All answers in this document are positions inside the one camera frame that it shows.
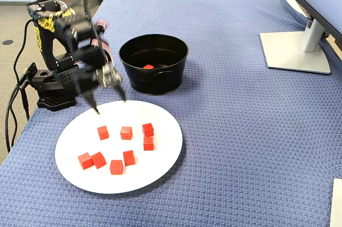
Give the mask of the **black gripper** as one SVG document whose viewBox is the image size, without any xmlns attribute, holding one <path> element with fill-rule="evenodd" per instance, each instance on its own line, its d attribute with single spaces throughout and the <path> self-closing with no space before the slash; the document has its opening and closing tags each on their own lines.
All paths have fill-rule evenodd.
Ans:
<svg viewBox="0 0 342 227">
<path fill-rule="evenodd" d="M 78 69 L 74 76 L 74 86 L 77 94 L 80 94 L 87 103 L 100 114 L 96 101 L 94 99 L 94 91 L 99 87 L 103 87 L 103 67 L 85 67 Z M 114 90 L 119 94 L 121 100 L 126 102 L 126 94 L 120 83 L 113 85 Z"/>
</svg>

